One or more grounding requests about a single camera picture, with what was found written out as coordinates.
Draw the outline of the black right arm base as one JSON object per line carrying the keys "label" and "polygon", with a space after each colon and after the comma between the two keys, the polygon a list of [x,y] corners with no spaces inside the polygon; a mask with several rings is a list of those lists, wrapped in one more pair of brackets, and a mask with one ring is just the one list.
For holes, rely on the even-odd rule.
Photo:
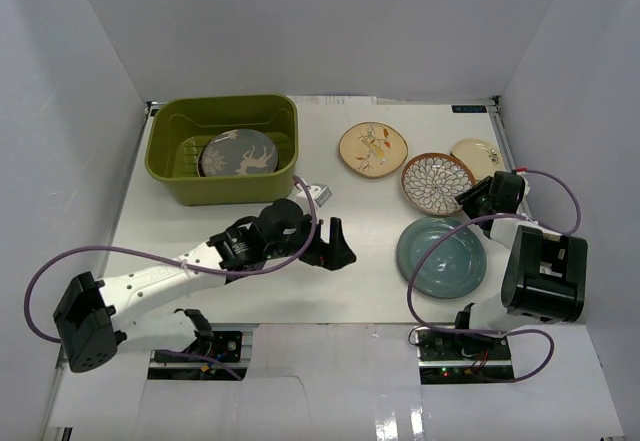
{"label": "black right arm base", "polygon": [[510,383],[515,379],[511,350],[504,338],[416,327],[408,342],[417,350],[422,385]]}

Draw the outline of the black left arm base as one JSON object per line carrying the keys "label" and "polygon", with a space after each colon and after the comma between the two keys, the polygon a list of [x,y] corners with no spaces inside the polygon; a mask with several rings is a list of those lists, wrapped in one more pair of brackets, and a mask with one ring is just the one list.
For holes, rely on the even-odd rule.
{"label": "black left arm base", "polygon": [[211,337],[194,341],[183,351],[183,356],[154,352],[147,379],[241,381],[248,366],[242,344],[242,331],[214,331]]}

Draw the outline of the grey reindeer snowflake plate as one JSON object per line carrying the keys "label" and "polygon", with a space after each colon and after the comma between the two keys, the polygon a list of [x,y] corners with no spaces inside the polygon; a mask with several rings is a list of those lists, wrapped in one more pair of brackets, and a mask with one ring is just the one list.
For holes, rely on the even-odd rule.
{"label": "grey reindeer snowflake plate", "polygon": [[203,177],[269,174],[279,161],[275,143],[253,129],[228,130],[211,139],[198,159]]}

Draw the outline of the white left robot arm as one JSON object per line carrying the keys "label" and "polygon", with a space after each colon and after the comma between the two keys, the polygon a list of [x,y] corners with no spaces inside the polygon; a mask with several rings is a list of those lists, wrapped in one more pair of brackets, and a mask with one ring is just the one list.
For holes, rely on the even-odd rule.
{"label": "white left robot arm", "polygon": [[163,316],[152,310],[201,290],[271,273],[278,259],[328,271],[355,263],[341,220],[331,218],[327,241],[321,229],[321,221],[298,203],[278,199],[258,215],[150,268],[103,279],[91,272],[75,276],[53,314],[70,370],[89,372],[132,351],[169,350],[202,359],[214,335],[199,310],[178,308]]}

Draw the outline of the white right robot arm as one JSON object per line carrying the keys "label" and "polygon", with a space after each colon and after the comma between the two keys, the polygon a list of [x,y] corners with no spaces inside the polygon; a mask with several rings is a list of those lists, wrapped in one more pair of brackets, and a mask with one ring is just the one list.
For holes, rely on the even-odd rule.
{"label": "white right robot arm", "polygon": [[557,182],[577,200],[557,176],[528,168],[497,171],[455,197],[483,234],[509,251],[500,292],[456,315],[451,345],[463,359],[486,350],[489,331],[499,335],[525,325],[572,323],[582,315],[588,243],[574,235],[576,228],[562,233],[519,212],[528,193],[527,174]]}

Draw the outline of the brown rimmed petal pattern bowl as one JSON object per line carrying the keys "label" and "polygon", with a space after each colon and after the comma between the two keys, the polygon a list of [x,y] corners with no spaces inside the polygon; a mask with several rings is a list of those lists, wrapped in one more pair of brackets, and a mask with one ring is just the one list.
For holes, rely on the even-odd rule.
{"label": "brown rimmed petal pattern bowl", "polygon": [[461,210],[458,195],[474,187],[469,168],[444,153],[423,153],[408,161],[401,174],[401,188],[407,200],[432,216],[451,216]]}

